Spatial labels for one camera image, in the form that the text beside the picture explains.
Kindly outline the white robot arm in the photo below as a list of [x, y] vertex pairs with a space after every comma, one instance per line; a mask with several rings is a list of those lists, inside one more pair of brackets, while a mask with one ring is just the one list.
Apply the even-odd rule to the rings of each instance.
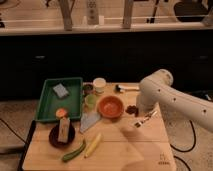
[[151, 112], [157, 103], [163, 103], [213, 132], [213, 103], [178, 91], [172, 88], [172, 84], [173, 75], [166, 69], [159, 69], [143, 78], [136, 97], [139, 112]]

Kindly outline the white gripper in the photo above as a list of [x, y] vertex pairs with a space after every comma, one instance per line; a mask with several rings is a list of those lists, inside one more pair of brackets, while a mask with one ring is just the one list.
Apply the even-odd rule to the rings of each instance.
[[138, 96], [136, 98], [136, 107], [138, 108], [139, 114], [141, 116], [145, 116], [146, 114], [150, 113], [154, 110], [156, 106], [156, 102], [142, 96]]

